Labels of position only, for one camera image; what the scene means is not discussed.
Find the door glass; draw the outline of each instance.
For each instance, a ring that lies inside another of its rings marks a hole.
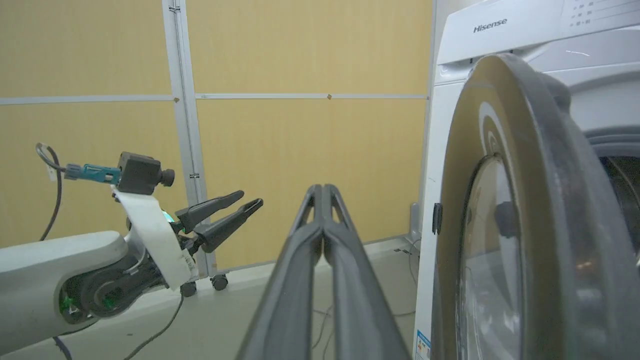
[[[481,165],[464,221],[458,304],[461,358],[518,359],[520,231],[499,158]]]

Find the white washing machine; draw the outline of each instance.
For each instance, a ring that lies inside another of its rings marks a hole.
[[[638,24],[632,0],[487,0],[447,18],[415,359],[637,358]]]

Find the caster wheel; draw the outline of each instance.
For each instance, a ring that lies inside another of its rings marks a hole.
[[[184,297],[192,297],[196,295],[196,283],[195,282],[187,282],[180,287],[180,292],[184,295]]]
[[[229,280],[227,280],[226,275],[215,275],[211,278],[211,284],[213,284],[213,288],[220,291],[224,290],[227,287]]]

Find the white robotic arm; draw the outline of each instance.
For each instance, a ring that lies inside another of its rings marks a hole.
[[[112,184],[130,221],[129,234],[104,231],[0,249],[0,355],[118,315],[153,287],[177,289],[194,281],[192,255],[199,248],[213,251],[262,206],[256,199],[198,225],[238,201],[244,195],[238,191],[180,210],[179,221],[168,222],[152,195],[163,174],[170,177],[158,161],[124,152],[119,168],[66,169],[74,166],[75,174],[65,178]]]

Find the brand name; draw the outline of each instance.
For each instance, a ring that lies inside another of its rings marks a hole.
[[[478,32],[478,31],[483,31],[483,30],[495,28],[496,26],[505,25],[506,23],[507,23],[507,19],[502,19],[500,21],[492,22],[491,24],[478,25],[478,26],[476,26],[474,28],[474,33]]]

